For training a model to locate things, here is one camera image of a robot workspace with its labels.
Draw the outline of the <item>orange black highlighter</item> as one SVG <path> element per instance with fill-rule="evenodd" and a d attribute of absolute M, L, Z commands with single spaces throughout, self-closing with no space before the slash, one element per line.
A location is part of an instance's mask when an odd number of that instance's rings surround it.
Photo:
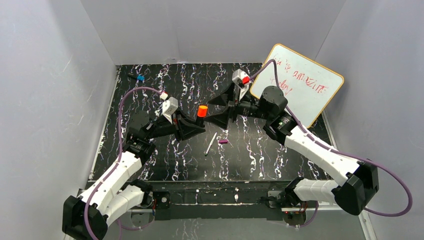
<path fill-rule="evenodd" d="M 204 119 L 208 114 L 208 106 L 207 105 L 200 105 L 197 110 L 196 120 L 195 124 L 199 127 L 205 127 Z"/>

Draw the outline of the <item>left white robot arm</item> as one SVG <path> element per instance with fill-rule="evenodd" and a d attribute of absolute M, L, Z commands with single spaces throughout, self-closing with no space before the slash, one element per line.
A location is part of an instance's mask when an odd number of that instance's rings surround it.
<path fill-rule="evenodd" d="M 195 119 L 181 110 L 153 120 L 145 111 L 134 114 L 126 126 L 121 154 L 110 168 L 79 196 L 69 196 L 63 205 L 62 231 L 75 240 L 101 240 L 109 226 L 130 208 L 140 205 L 152 187 L 142 181 L 127 181 L 151 158 L 154 138 L 174 135 L 178 141 L 205 132 L 207 106 L 200 106 Z"/>

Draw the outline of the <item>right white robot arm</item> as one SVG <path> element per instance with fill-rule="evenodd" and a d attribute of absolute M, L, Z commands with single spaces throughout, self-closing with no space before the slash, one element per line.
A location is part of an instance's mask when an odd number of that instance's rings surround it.
<path fill-rule="evenodd" d="M 308 201 L 337 204 L 345 212 L 358 216 L 379 190 L 378 170 L 369 163 L 335 152 L 335 148 L 297 123 L 285 108 L 288 100 L 277 86 L 267 86 L 259 99 L 240 96 L 241 89 L 230 84 L 208 104 L 223 106 L 205 121 L 227 129 L 237 116 L 264 119 L 263 130 L 272 140 L 300 153 L 330 175 L 330 180 L 294 179 L 282 198 L 293 206 Z"/>

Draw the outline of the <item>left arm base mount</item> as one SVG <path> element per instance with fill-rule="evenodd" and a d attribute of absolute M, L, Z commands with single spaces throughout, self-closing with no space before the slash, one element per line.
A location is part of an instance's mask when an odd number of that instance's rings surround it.
<path fill-rule="evenodd" d="M 131 223 L 135 228 L 144 229 L 151 225 L 159 215 L 159 210 L 170 207 L 171 195 L 168 191 L 152 191 L 143 202 L 130 210 Z"/>

